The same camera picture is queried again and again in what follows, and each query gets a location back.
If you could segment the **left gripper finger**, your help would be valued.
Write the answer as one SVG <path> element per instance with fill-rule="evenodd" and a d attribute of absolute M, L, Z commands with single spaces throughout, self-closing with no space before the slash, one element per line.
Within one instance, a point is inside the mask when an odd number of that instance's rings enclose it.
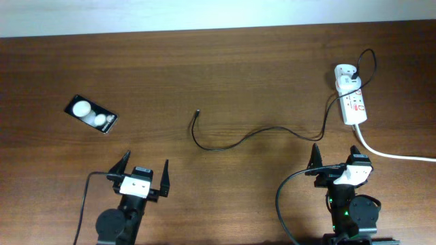
<path fill-rule="evenodd" d="M 125 173 L 125 169 L 126 169 L 126 167 L 127 167 L 127 163 L 128 163 L 128 161 L 129 161 L 129 158 L 130 158 L 130 154 L 131 154 L 131 151 L 130 150 L 128 150 L 124 155 L 123 155 L 123 157 L 121 158 L 121 160 L 118 162 L 118 163 L 116 163 L 109 171 L 108 171 L 108 173 L 109 174 L 114 174 L 114 175 L 118 175 L 118 176 L 121 176 L 121 175 L 123 175 L 124 173 Z"/>
<path fill-rule="evenodd" d="M 168 166 L 169 166 L 169 160 L 166 159 L 166 162 L 164 164 L 162 176 L 161 176 L 161 182 L 160 182 L 160 191 L 159 195 L 161 197 L 167 197 L 170 191 L 170 177 L 168 172 Z"/>

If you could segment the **black smartphone with white circles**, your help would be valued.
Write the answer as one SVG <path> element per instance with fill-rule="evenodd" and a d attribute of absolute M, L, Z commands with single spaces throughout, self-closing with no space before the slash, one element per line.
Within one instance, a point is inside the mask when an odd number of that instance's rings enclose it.
<path fill-rule="evenodd" d="M 66 114 L 106 134 L 117 122 L 119 116 L 91 100 L 75 95 L 64 109 Z"/>

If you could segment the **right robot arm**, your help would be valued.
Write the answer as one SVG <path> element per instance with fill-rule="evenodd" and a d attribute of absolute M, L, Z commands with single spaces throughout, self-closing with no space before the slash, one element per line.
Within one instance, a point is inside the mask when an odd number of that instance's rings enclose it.
<path fill-rule="evenodd" d="M 381 201 L 358 195 L 356 189 L 367 183 L 373 171 L 371 160 L 356 146 L 346 162 L 324 165 L 317 144 L 312 146 L 308 176 L 315 176 L 314 187 L 326 188 L 326 205 L 332 218 L 333 234 L 323 236 L 324 244 L 400 244 L 393 238 L 374 238 Z"/>

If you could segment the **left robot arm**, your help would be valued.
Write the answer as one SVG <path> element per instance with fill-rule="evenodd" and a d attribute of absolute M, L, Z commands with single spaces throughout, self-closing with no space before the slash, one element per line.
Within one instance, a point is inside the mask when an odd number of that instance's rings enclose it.
<path fill-rule="evenodd" d="M 164 164 L 160 188 L 153 189 L 153 170 L 135 167 L 130 174 L 125 173 L 129 157 L 130 152 L 126 152 L 108 172 L 107 179 L 113 182 L 112 188 L 121 200 L 117 208 L 105 210 L 98 216 L 95 224 L 98 244 L 134 245 L 146 204 L 156 203 L 169 194 L 169 161 Z"/>

